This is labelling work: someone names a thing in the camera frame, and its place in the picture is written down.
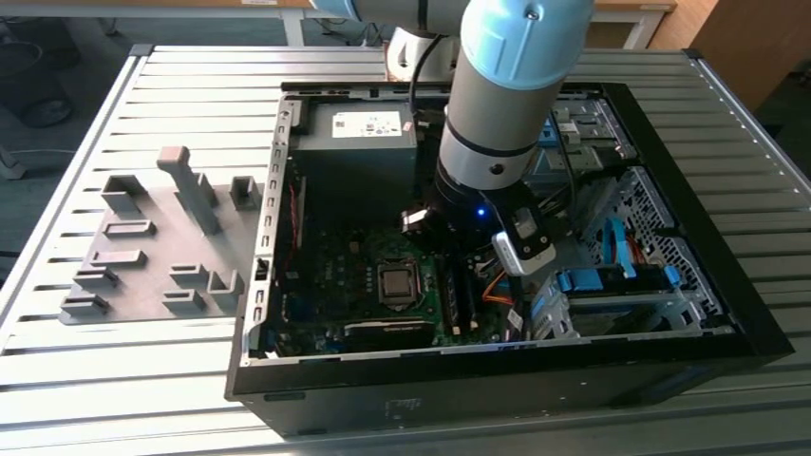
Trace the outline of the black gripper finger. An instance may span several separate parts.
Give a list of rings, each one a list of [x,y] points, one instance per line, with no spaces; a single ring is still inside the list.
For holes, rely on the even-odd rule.
[[[458,243],[445,215],[433,208],[402,213],[401,232],[427,256],[439,257],[450,267],[458,256]]]

